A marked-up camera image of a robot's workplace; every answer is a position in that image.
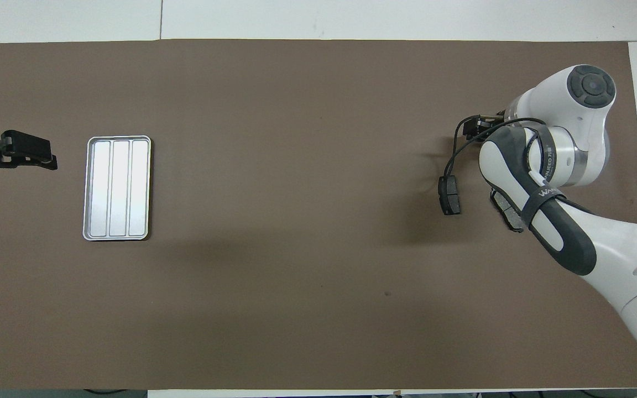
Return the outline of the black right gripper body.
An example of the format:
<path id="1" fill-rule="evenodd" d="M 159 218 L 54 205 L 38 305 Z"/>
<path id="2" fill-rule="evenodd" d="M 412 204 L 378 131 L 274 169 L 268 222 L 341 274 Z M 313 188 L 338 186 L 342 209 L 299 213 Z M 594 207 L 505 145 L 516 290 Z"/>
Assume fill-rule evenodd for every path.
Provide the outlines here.
<path id="1" fill-rule="evenodd" d="M 487 129 L 491 129 L 493 126 L 503 123 L 504 120 L 504 112 L 498 112 L 495 115 L 480 115 L 478 116 L 478 133 L 483 133 Z"/>

